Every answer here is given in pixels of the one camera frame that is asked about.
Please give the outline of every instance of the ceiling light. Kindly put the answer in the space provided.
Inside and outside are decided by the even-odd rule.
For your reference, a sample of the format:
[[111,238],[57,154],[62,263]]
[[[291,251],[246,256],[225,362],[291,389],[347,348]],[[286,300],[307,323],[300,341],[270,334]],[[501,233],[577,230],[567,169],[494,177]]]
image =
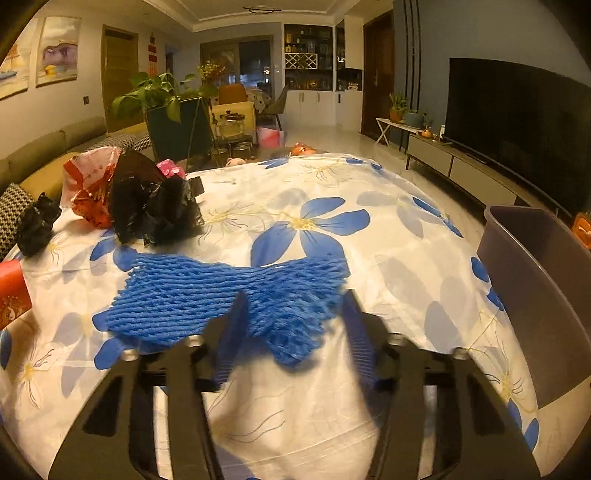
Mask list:
[[243,9],[248,10],[252,14],[262,14],[262,15],[273,14],[275,12],[281,11],[281,8],[273,8],[273,7],[269,7],[268,5],[250,5],[248,7],[243,7]]

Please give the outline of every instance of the television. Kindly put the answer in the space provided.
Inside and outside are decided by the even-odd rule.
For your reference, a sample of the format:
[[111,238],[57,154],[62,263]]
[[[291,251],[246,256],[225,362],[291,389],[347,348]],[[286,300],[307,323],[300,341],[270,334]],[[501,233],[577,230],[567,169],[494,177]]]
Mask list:
[[506,61],[450,59],[445,138],[570,215],[591,192],[591,87]]

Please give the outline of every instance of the vase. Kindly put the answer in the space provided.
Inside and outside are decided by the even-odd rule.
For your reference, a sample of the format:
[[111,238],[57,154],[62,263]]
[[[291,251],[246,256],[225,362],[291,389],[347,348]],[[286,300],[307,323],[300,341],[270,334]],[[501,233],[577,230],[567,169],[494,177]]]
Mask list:
[[397,124],[401,120],[402,120],[402,112],[399,112],[398,110],[390,109],[390,121],[393,124]]
[[402,117],[402,120],[404,121],[404,125],[407,125],[408,127],[421,129],[425,127],[425,116],[420,113],[406,112]]
[[213,145],[209,109],[203,98],[181,101],[181,121],[171,120],[166,107],[146,111],[146,124],[157,161],[205,160]]

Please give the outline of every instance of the dining chair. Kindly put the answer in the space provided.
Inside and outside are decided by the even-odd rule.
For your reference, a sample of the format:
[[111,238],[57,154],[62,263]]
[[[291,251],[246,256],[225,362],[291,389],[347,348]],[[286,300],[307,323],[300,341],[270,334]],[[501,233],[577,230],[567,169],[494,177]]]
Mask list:
[[219,88],[218,103],[225,105],[227,103],[241,103],[248,101],[246,89],[241,83],[233,83],[231,85],[222,85]]
[[279,119],[279,115],[285,112],[285,102],[287,101],[287,85],[283,87],[279,98],[275,100],[272,104],[268,105],[260,114],[259,116],[274,116],[277,119],[277,125],[279,126],[279,130],[283,131],[281,127],[281,120]]

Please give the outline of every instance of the red envelope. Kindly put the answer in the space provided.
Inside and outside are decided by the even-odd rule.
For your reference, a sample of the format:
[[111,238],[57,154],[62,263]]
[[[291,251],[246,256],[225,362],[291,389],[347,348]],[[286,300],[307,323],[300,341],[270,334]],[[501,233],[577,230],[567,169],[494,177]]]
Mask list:
[[18,260],[0,263],[0,329],[31,310],[31,297],[27,290]]

